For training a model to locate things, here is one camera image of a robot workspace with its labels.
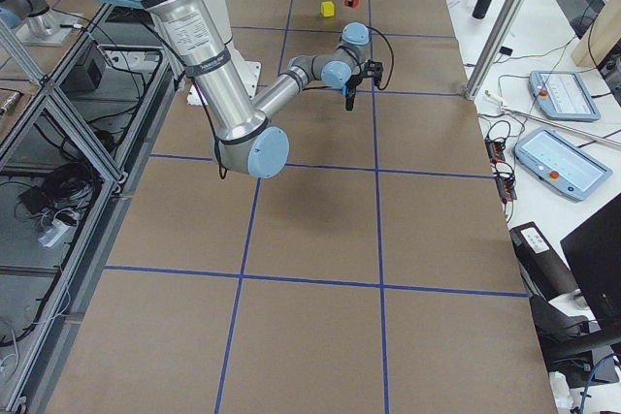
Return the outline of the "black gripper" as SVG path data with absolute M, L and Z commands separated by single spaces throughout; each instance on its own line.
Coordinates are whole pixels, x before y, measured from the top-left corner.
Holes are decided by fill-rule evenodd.
M 350 76 L 345 86 L 347 87 L 347 94 L 345 98 L 345 109 L 352 111 L 354 108 L 354 96 L 356 94 L 357 87 L 365 79 L 372 79 L 375 87 L 380 87 L 383 76 L 383 64 L 374 60 L 367 60 L 360 71 L 357 74 Z

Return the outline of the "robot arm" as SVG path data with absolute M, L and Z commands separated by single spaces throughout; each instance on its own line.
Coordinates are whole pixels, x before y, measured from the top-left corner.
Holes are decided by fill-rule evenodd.
M 212 127 L 213 156 L 221 170 L 256 178 L 277 175 L 289 154 L 286 133 L 273 116 L 313 81 L 339 90 L 352 110 L 364 79 L 379 85 L 383 66 L 370 58 L 370 29 L 351 22 L 334 52 L 293 58 L 276 81 L 250 97 L 205 0 L 99 0 L 154 16 L 166 36 L 162 42 L 198 90 Z

